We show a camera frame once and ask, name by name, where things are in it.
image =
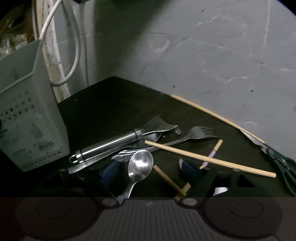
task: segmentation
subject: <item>metal fork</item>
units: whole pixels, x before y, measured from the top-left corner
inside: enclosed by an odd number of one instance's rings
[[[216,138],[218,137],[215,134],[215,131],[211,128],[208,127],[204,127],[204,126],[195,126],[193,128],[191,128],[191,130],[188,132],[188,134],[186,136],[184,136],[183,138],[176,140],[176,141],[172,141],[169,143],[166,143],[164,145],[166,146],[172,146],[175,145],[177,143],[181,143],[187,140],[200,140],[200,139],[204,139],[204,138]],[[119,152],[117,155],[113,156],[112,159],[113,160],[117,160],[120,162],[126,162],[129,161],[131,156],[137,152],[139,149],[137,150],[123,150],[121,152]],[[157,147],[146,147],[143,148],[142,150],[147,150],[150,152],[159,150],[159,148]]]

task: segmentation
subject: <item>wooden stick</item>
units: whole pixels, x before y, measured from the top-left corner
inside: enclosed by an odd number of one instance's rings
[[[181,102],[183,102],[183,103],[186,103],[186,104],[188,104],[188,105],[191,105],[191,106],[193,106],[193,107],[195,107],[195,108],[197,108],[197,109],[199,109],[199,110],[201,110],[201,111],[203,111],[203,112],[206,112],[207,114],[209,114],[209,115],[211,115],[211,116],[213,116],[213,117],[216,117],[217,119],[219,119],[219,120],[221,120],[221,121],[223,121],[223,122],[225,122],[225,123],[227,123],[227,124],[229,124],[229,125],[231,125],[231,126],[237,128],[237,129],[239,129],[239,130],[242,130],[242,131],[248,133],[248,134],[251,135],[252,137],[256,138],[258,141],[260,141],[260,142],[262,142],[262,143],[265,143],[265,141],[263,141],[263,140],[260,139],[259,137],[255,136],[255,135],[252,134],[251,132],[248,132],[247,130],[245,130],[244,128],[238,126],[237,124],[231,122],[230,120],[227,120],[226,118],[224,118],[224,117],[222,117],[222,116],[220,116],[220,115],[218,115],[218,114],[216,114],[216,113],[214,113],[214,112],[212,112],[212,111],[210,111],[210,110],[208,110],[208,109],[206,109],[206,108],[204,108],[204,107],[202,107],[202,106],[200,106],[200,105],[198,105],[198,104],[195,104],[195,103],[193,103],[193,102],[191,102],[191,101],[189,101],[189,100],[186,100],[186,99],[184,99],[184,98],[182,98],[182,97],[180,97],[180,96],[177,96],[177,95],[171,95],[171,97],[174,98],[174,99],[176,99],[176,100],[179,100],[179,101],[181,101]]]
[[[150,146],[154,146],[154,147],[158,147],[160,149],[164,149],[164,150],[167,150],[167,151],[171,151],[171,152],[183,155],[183,156],[199,159],[199,160],[206,161],[206,162],[209,162],[209,163],[214,163],[214,164],[217,164],[217,165],[220,165],[220,166],[229,167],[229,168],[232,168],[232,169],[239,169],[239,170],[242,170],[244,172],[254,173],[254,174],[261,175],[261,176],[267,176],[267,177],[273,177],[273,178],[276,177],[276,174],[273,173],[273,172],[267,172],[267,171],[259,170],[259,169],[252,168],[252,167],[246,167],[246,166],[243,166],[243,165],[239,165],[239,164],[235,164],[235,163],[231,163],[231,162],[227,162],[227,161],[222,161],[222,160],[211,158],[211,157],[208,157],[208,156],[202,156],[202,155],[195,154],[195,153],[192,153],[192,152],[189,152],[189,151],[180,150],[180,149],[177,149],[177,148],[173,148],[173,147],[170,147],[170,146],[165,146],[165,145],[154,143],[154,142],[151,142],[151,141],[146,140],[145,144],[150,145]]]
[[[216,152],[217,152],[217,150],[219,149],[219,147],[221,146],[222,142],[223,142],[223,141],[222,141],[221,139],[218,141],[218,143],[215,145],[214,149],[213,149],[213,150],[211,151],[211,153],[209,154],[209,157],[213,157],[213,156],[216,154]],[[203,163],[203,164],[200,166],[200,169],[202,169],[202,168],[205,167],[204,164],[205,164],[205,163]],[[182,188],[182,190],[183,190],[184,192],[187,192],[187,191],[190,189],[190,187],[191,187],[191,185],[190,185],[189,183],[187,183],[187,184]],[[178,193],[178,194],[174,197],[174,199],[176,199],[177,201],[179,201],[179,200],[181,199],[181,195]]]
[[[163,177],[174,189],[176,189],[182,196],[186,196],[186,192],[184,192],[177,184],[173,182],[157,165],[153,166],[153,169],[158,172],[159,175]]]

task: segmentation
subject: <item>scissors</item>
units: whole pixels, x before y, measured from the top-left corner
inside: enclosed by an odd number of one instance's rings
[[[241,132],[254,144],[261,146],[261,150],[269,157],[270,161],[272,161],[282,175],[290,193],[296,196],[296,162],[289,157],[285,157],[270,146],[258,141],[248,133],[242,130]]]

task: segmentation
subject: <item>scissors blade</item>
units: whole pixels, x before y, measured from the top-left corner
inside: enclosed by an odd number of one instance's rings
[[[247,138],[249,138],[255,145],[261,146],[261,150],[266,154],[266,149],[268,148],[267,145],[258,141],[256,138],[252,137],[250,134],[246,133],[243,130],[240,130]]]

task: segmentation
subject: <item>dark tabletop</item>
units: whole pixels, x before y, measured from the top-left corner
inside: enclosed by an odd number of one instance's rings
[[[215,129],[223,140],[215,158],[275,172],[260,148],[252,144],[239,130],[168,95],[118,77],[110,77],[92,85],[62,101],[58,107],[67,127],[71,155],[89,145],[141,128],[151,118],[160,115],[167,123],[179,125],[182,131],[180,135],[171,133],[162,137],[160,143],[179,139],[194,126],[207,126]],[[218,140],[187,141],[174,147],[208,156]],[[32,171],[9,176],[14,179],[14,183],[19,182],[17,185],[25,195],[55,171],[69,167],[68,158],[67,156]],[[154,152],[153,158],[154,164],[181,188],[187,181],[180,172],[179,158],[196,165],[202,164],[202,161],[164,150]],[[111,157],[108,157],[89,168],[101,169],[110,161]],[[127,164],[121,164],[119,175],[110,185],[110,191],[115,196],[121,194],[127,186]],[[214,164],[209,164],[208,167],[219,171],[232,171]],[[83,177],[88,171],[86,168],[73,175]],[[280,177],[270,178],[250,173],[245,173],[245,176],[272,196],[290,196]],[[177,192],[152,170],[145,180],[134,186],[131,197],[172,198],[176,194]]]

